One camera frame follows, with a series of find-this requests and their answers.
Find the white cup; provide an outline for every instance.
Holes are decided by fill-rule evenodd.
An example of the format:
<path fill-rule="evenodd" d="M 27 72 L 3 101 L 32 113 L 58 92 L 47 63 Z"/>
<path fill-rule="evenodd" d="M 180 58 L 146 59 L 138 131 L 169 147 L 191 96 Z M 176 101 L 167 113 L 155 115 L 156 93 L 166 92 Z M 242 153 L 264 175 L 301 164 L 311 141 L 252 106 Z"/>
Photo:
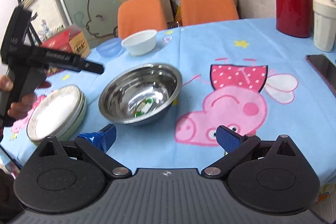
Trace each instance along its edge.
<path fill-rule="evenodd" d="M 137 32 L 125 38 L 121 45 L 132 56 L 144 55 L 154 49 L 157 30 L 145 30 Z"/>
<path fill-rule="evenodd" d="M 314 45 L 331 52 L 336 40 L 336 0 L 313 0 Z"/>

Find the stack of plates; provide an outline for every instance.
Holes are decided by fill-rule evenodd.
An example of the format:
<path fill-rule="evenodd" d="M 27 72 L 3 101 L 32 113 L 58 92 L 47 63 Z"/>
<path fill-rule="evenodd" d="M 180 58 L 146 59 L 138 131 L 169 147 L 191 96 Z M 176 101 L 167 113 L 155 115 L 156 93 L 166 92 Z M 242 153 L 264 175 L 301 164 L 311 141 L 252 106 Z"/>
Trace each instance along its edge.
<path fill-rule="evenodd" d="M 67 140 L 78 129 L 86 113 L 86 99 L 76 85 L 50 93 L 31 116 L 27 135 L 38 144 L 47 136 Z"/>

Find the stainless steel bowl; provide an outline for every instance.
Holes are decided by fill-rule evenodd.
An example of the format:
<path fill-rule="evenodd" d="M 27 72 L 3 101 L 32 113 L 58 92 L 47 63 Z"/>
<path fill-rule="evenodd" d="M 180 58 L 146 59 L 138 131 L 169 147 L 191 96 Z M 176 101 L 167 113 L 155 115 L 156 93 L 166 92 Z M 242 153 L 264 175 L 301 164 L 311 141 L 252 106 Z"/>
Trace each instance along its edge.
<path fill-rule="evenodd" d="M 99 110 L 114 123 L 150 123 L 166 114 L 181 87 L 182 76 L 173 66 L 142 65 L 117 76 L 106 86 L 99 98 Z M 144 114 L 136 117 L 136 110 L 144 101 L 150 103 L 143 108 Z"/>

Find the black handheld device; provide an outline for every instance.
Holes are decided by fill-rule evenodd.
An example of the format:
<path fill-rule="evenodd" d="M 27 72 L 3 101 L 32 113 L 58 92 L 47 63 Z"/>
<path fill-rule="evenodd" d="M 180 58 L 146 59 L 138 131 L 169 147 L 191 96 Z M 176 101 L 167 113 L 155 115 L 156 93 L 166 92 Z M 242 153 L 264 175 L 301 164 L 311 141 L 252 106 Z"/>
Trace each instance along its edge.
<path fill-rule="evenodd" d="M 78 72 L 104 72 L 102 65 L 86 61 L 80 55 L 36 47 L 33 44 L 24 45 L 31 15 L 32 12 L 24 9 L 22 5 L 17 6 L 1 45 L 1 61 L 8 65 L 6 75 L 13 81 L 14 87 L 11 92 L 0 91 L 0 128 L 13 125 L 15 119 L 7 114 L 11 104 L 33 93 L 45 81 L 45 70 L 49 66 Z"/>

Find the blue plastic bowl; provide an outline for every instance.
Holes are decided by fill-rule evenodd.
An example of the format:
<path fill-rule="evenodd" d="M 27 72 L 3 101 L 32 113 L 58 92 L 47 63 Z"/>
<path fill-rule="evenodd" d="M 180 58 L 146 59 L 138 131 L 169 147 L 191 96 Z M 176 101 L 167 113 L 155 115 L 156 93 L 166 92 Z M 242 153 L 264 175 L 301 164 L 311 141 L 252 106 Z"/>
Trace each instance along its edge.
<path fill-rule="evenodd" d="M 102 57 L 116 57 L 122 52 L 121 38 L 112 38 L 97 47 L 97 52 Z"/>

